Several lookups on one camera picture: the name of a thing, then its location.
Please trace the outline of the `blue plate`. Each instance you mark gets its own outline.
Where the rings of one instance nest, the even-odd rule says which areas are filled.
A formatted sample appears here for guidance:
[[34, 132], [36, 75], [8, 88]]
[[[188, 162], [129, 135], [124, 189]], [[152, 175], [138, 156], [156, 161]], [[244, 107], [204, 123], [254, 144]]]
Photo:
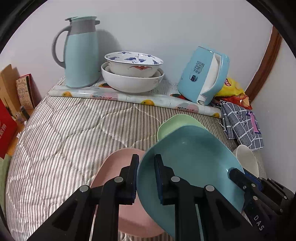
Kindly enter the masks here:
[[212, 185], [239, 211], [244, 192], [228, 177], [231, 168], [242, 170], [233, 153], [212, 133], [197, 126], [182, 126], [150, 147], [137, 170], [137, 193], [147, 214], [170, 236], [175, 236], [175, 210], [158, 197], [154, 157], [191, 185]]

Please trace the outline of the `plain white bowl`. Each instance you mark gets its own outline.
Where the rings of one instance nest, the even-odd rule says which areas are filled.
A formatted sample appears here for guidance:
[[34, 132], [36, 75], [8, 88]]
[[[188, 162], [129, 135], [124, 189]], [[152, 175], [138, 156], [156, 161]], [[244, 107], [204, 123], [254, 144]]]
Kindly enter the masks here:
[[245, 145], [239, 145], [233, 152], [241, 166], [255, 177], [259, 177], [259, 168], [253, 152]]

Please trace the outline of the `pink plate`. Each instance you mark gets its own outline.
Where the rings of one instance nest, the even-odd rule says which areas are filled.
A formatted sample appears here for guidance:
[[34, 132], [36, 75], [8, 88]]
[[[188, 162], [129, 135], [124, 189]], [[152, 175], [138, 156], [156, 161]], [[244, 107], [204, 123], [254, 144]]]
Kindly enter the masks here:
[[[110, 154], [94, 178], [91, 187], [102, 186], [108, 180], [119, 176], [123, 167], [130, 165], [133, 154], [141, 159], [145, 151], [125, 148]], [[136, 237], [148, 238], [161, 235], [164, 231], [151, 219], [136, 197], [133, 205], [119, 207], [119, 231]]]

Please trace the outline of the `grey checked cloth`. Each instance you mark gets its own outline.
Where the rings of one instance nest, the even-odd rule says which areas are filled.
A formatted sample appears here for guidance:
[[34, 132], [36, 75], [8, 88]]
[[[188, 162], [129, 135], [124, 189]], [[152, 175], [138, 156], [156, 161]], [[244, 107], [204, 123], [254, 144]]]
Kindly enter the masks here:
[[222, 127], [229, 140], [247, 146], [251, 151], [264, 148], [263, 137], [253, 111], [228, 101], [220, 101]]

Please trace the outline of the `striped quilted cover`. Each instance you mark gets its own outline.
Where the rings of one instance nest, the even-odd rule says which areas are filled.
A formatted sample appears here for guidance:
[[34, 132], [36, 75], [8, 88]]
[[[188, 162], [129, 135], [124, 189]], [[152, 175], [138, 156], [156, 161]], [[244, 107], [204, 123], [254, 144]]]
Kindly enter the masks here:
[[231, 152], [236, 148], [225, 135], [221, 118], [47, 94], [24, 128], [10, 163], [6, 221], [12, 237], [27, 240], [80, 186], [91, 186], [113, 152], [134, 148], [146, 153], [158, 142], [160, 125], [176, 114], [192, 116]]

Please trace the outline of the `orange chips bag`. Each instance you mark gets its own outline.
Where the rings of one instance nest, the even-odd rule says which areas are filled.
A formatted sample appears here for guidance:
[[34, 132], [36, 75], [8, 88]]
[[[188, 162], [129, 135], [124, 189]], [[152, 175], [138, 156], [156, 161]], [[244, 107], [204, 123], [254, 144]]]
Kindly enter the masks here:
[[252, 110], [249, 97], [246, 94], [234, 95], [229, 97], [221, 97], [221, 100], [236, 104], [244, 109]]

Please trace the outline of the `green plate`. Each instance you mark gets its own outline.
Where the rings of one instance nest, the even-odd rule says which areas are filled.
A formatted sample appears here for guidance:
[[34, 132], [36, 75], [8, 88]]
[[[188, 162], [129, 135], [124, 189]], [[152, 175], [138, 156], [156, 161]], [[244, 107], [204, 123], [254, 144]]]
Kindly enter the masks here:
[[198, 120], [187, 114], [176, 114], [164, 121], [157, 132], [157, 141], [162, 140], [164, 137], [174, 132], [182, 126], [197, 126], [206, 129]]

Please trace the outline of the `yellow chips bag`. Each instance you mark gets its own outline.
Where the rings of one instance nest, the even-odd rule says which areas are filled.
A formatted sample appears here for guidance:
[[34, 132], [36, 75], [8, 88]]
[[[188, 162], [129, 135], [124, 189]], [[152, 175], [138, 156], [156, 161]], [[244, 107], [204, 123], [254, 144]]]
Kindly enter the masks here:
[[224, 81], [223, 87], [216, 93], [217, 97], [231, 97], [245, 94], [240, 84], [234, 79], [227, 77]]

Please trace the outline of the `red box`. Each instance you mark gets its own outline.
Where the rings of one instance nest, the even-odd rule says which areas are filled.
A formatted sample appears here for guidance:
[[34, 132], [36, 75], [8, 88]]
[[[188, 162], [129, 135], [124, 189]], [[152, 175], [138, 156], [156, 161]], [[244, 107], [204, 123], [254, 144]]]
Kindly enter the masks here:
[[2, 101], [0, 102], [0, 119], [0, 156], [4, 159], [17, 130], [17, 123], [13, 120]]

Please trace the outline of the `fruit print mat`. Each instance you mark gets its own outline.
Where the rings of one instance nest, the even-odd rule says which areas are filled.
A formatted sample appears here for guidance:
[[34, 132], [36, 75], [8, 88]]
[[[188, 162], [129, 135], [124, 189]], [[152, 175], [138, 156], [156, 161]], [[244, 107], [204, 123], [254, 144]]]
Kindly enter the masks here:
[[48, 92], [48, 95], [56, 97], [78, 97], [122, 101], [222, 118], [222, 113], [219, 107], [204, 106], [185, 99], [178, 92], [177, 85], [165, 79], [162, 80], [155, 89], [145, 93], [120, 92], [111, 88], [103, 78], [100, 78], [100, 80], [92, 86], [79, 89], [69, 88], [64, 82], [65, 78], [63, 77], [60, 82]]

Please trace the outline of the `large white bowl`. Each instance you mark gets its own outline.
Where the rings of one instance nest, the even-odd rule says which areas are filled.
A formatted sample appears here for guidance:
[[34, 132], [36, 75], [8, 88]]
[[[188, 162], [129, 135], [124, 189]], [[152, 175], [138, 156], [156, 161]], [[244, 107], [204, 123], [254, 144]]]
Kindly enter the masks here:
[[108, 63], [101, 65], [104, 81], [113, 89], [125, 93], [144, 93], [155, 89], [163, 80], [164, 72], [159, 68], [152, 77], [140, 78], [121, 76], [111, 72]]

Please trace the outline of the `cardboard box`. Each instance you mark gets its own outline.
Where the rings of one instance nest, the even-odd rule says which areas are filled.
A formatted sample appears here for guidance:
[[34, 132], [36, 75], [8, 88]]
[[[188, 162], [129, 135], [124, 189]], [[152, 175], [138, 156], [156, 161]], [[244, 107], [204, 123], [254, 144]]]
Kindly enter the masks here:
[[6, 66], [0, 75], [1, 100], [9, 113], [16, 118], [20, 111], [20, 101], [16, 90], [16, 80], [20, 77], [17, 68]]

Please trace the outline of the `light blue thermos jug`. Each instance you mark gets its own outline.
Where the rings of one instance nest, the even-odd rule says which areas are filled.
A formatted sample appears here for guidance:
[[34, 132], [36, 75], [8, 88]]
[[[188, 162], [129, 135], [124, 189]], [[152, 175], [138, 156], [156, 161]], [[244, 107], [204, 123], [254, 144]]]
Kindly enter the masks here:
[[[96, 16], [75, 16], [67, 18], [68, 26], [60, 30], [52, 43], [52, 56], [65, 71], [65, 85], [69, 88], [83, 88], [93, 85], [100, 77], [99, 45]], [[63, 61], [56, 54], [59, 36], [66, 32]]]

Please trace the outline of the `blue patterned white bowl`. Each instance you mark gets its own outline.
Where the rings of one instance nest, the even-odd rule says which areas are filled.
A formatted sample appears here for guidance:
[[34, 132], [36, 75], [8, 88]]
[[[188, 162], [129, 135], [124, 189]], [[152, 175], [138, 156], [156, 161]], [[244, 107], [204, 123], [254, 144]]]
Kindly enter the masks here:
[[130, 77], [152, 77], [164, 63], [156, 56], [131, 51], [108, 53], [104, 58], [112, 73]]

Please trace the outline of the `brown wooden door frame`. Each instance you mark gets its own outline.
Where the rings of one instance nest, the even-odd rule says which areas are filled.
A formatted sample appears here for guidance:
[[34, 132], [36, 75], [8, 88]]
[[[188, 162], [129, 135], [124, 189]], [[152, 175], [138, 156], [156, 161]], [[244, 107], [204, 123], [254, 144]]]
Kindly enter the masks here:
[[255, 99], [255, 97], [259, 94], [263, 85], [267, 81], [267, 78], [269, 77], [274, 63], [276, 62], [276, 59], [278, 57], [281, 42], [282, 36], [279, 31], [273, 26], [268, 45], [262, 61], [259, 65], [259, 68], [252, 78], [252, 81], [248, 85], [247, 89], [245, 90], [245, 93], [249, 97], [250, 102]]

